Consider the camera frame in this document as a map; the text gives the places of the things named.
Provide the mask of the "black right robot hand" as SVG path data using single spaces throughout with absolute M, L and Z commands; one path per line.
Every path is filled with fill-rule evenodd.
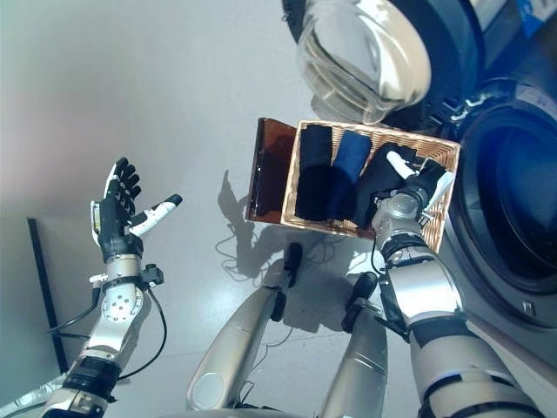
M 386 160 L 402 178 L 402 186 L 395 189 L 397 194 L 414 196 L 421 211 L 428 210 L 446 192 L 454 179 L 454 173 L 431 158 L 425 158 L 418 168 L 395 151 L 386 154 Z

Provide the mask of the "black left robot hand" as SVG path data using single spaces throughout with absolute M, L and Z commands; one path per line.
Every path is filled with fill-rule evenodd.
M 103 197 L 91 202 L 91 234 L 104 262 L 122 255 L 142 257 L 141 237 L 183 201 L 180 195 L 172 194 L 150 208 L 137 211 L 136 198 L 141 193 L 139 180 L 136 167 L 122 157 L 109 171 Z

